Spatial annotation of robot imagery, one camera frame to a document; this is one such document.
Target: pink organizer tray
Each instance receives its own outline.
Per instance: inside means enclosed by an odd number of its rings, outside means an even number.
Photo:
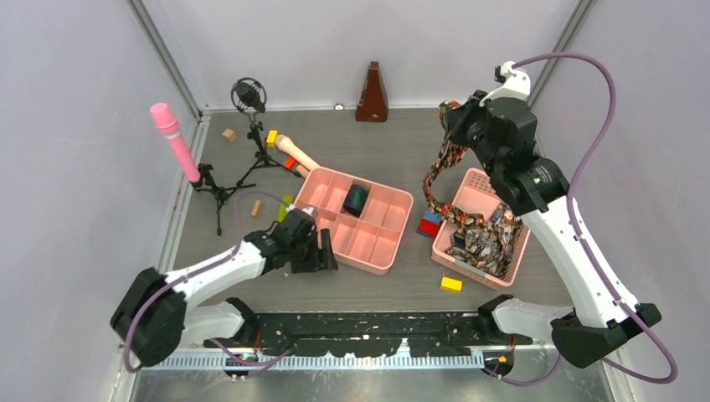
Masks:
[[[488,176],[480,169],[468,169],[464,177],[459,191],[456,192],[453,204],[469,214],[483,214],[484,218],[488,219],[496,210],[496,207],[501,202],[501,199],[496,196],[491,185],[488,183]],[[445,221],[439,230],[439,234],[434,239],[434,245],[431,247],[431,259],[444,265],[452,270],[468,276],[474,281],[491,287],[493,289],[502,289],[512,285],[515,281],[517,269],[520,266],[522,253],[527,246],[527,239],[530,237],[530,229],[523,227],[517,234],[515,249],[511,266],[508,267],[506,276],[497,278],[493,275],[466,264],[463,261],[457,260],[454,257],[446,254],[446,249],[451,246],[451,234],[456,231],[456,225]]]
[[[352,184],[369,191],[360,218],[342,209]],[[316,207],[316,227],[330,229],[336,260],[375,275],[394,263],[413,203],[410,193],[326,167],[311,171],[294,202],[301,209]]]

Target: microphone stand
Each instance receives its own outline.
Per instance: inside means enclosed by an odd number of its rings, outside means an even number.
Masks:
[[[217,183],[214,181],[214,178],[212,177],[212,173],[210,172],[214,168],[212,165],[208,163],[200,163],[198,165],[198,171],[200,172],[200,180],[197,183],[191,183],[193,185],[193,188],[195,191],[198,193],[210,193],[214,197],[214,199],[217,201],[217,236],[222,235],[222,222],[219,217],[219,211],[222,210],[222,207],[227,203],[227,200],[229,197],[232,196],[232,194],[236,193],[237,190],[240,188],[249,188],[249,187],[254,187],[256,184],[247,184],[247,185],[242,185],[242,180],[239,180],[236,186],[234,187],[220,187],[217,185]]]
[[[261,134],[259,131],[264,130],[264,125],[261,124],[261,121],[256,121],[256,113],[249,113],[246,114],[249,117],[249,134],[247,134],[247,138],[250,140],[254,140],[256,142],[256,146],[259,148],[259,151],[257,151],[254,156],[256,157],[256,162],[254,162],[253,165],[249,168],[249,170],[242,176],[242,178],[237,181],[237,188],[244,188],[244,187],[252,187],[255,186],[256,184],[248,184],[246,186],[243,186],[242,184],[244,183],[244,180],[249,176],[249,173],[252,173],[256,169],[261,169],[261,168],[284,168],[287,172],[292,173],[294,176],[297,178],[300,178],[301,175],[296,172],[290,170],[288,167],[284,166],[282,163],[279,163],[274,160],[274,158],[269,155],[269,153],[266,152],[266,147],[264,146],[264,143],[261,141]]]

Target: studio microphone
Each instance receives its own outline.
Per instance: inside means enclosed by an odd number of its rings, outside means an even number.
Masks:
[[[264,102],[261,101],[259,96],[259,91],[250,84],[246,82],[237,83],[237,96],[239,100],[244,103],[247,107],[251,107],[257,113],[264,113],[266,111],[266,106]]]

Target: blue block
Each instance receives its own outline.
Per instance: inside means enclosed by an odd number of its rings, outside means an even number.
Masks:
[[[431,211],[424,212],[424,219],[426,219],[429,222],[432,222],[434,224],[441,224],[441,218],[439,217],[439,215],[437,215]]]

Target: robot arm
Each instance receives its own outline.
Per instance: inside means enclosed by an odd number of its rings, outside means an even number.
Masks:
[[[158,298],[138,323],[131,350],[143,366],[156,365],[179,346],[202,343],[205,339],[253,342],[258,330],[257,317],[240,299],[229,298],[216,306],[199,305],[241,281],[279,269],[287,262],[291,263],[294,274],[337,270],[327,229],[320,231],[322,247],[318,248],[315,213],[313,208],[301,210],[291,205],[284,220],[270,233],[257,230],[247,234],[235,255],[233,249],[226,250],[166,276],[153,268],[144,270],[116,309],[111,327],[126,340],[128,328],[143,303],[167,283],[186,278]],[[208,265],[214,267],[190,277],[190,272]]]
[[[568,288],[574,307],[546,307],[500,296],[479,309],[490,332],[519,333],[554,343],[571,364],[583,368],[641,333],[614,300],[575,237],[566,207],[569,184],[558,165],[535,152],[538,119],[526,99],[530,79],[513,62],[496,68],[502,86],[477,90],[448,117],[451,141],[470,147],[490,177],[496,195],[530,228],[547,251]],[[622,301],[648,324],[661,315],[652,304],[639,304],[621,283],[581,219],[594,255],[615,284]]]

